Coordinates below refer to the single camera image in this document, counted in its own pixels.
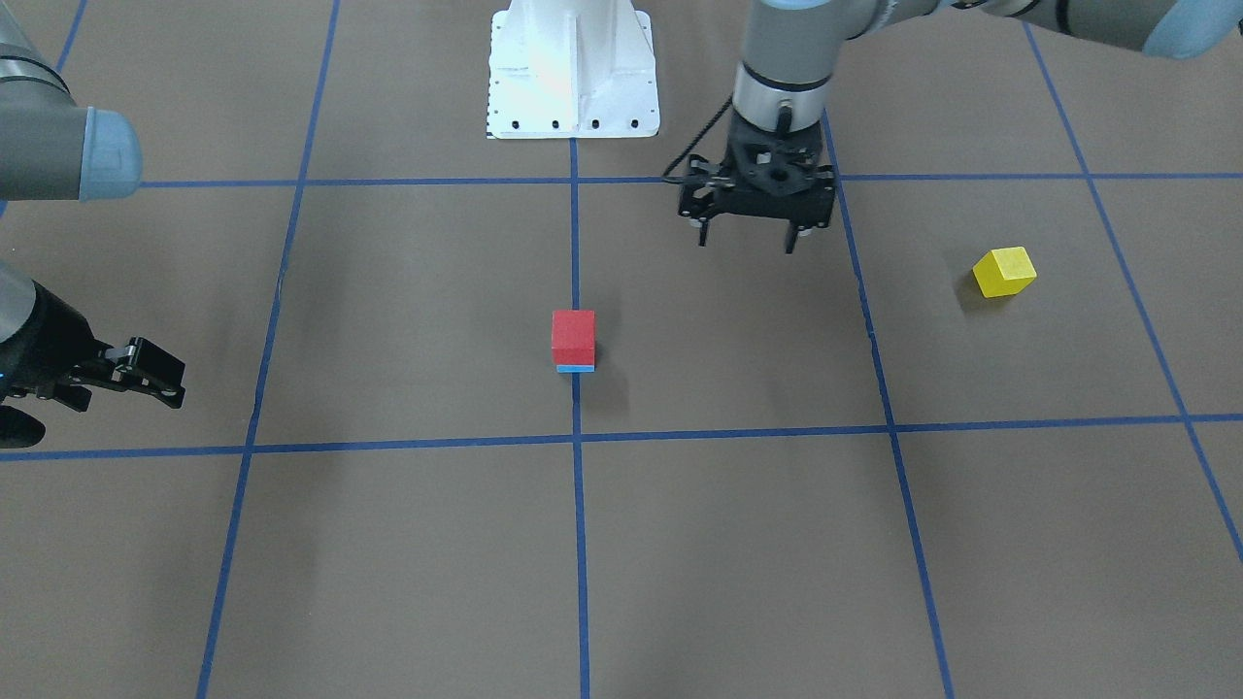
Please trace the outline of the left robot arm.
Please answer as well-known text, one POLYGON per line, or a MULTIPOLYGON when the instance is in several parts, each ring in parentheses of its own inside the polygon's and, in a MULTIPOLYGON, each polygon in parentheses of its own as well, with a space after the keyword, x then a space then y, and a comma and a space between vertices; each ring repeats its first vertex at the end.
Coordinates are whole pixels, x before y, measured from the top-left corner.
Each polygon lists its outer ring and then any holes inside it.
POLYGON ((1238 1, 755 1, 735 81, 715 111, 726 119, 723 155, 681 150, 663 177, 677 213, 709 243, 716 216, 786 223, 786 252, 827 228, 837 172, 824 162, 822 116, 851 45, 948 12, 1012 19, 1155 58, 1195 58, 1241 31, 1238 1))

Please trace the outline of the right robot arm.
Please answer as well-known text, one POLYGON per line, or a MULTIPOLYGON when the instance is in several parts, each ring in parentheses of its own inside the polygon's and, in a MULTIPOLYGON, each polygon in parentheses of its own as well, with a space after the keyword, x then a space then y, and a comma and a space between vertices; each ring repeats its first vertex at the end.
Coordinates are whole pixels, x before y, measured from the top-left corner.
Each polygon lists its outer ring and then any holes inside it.
MULTIPOLYGON (((1 9, 1 194, 4 201, 92 201, 132 195, 143 154, 116 111, 81 106, 14 17, 1 9)), ((178 409, 185 366, 150 340, 118 347, 85 315, 12 267, 1 267, 1 447, 44 442, 41 420, 12 400, 27 396, 85 412, 94 388, 137 392, 178 409)))

